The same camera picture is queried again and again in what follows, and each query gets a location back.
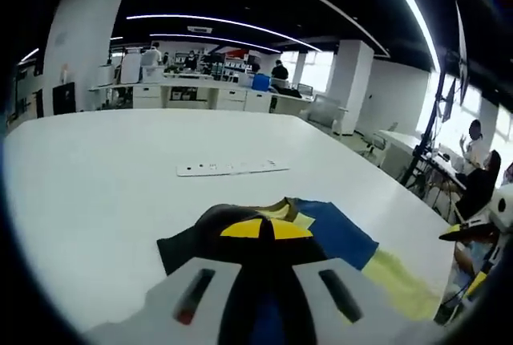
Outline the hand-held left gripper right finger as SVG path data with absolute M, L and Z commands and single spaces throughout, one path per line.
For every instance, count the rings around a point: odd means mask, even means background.
M 436 344 L 440 301 L 393 254 L 375 246 L 357 269 L 328 257 L 313 233 L 269 222 L 277 284 L 273 305 L 287 344 Z

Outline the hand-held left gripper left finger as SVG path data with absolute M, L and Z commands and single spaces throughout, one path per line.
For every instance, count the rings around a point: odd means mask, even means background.
M 266 217 L 202 217 L 157 242 L 166 278 L 142 308 L 86 332 L 89 344 L 265 344 L 269 284 L 261 264 Z

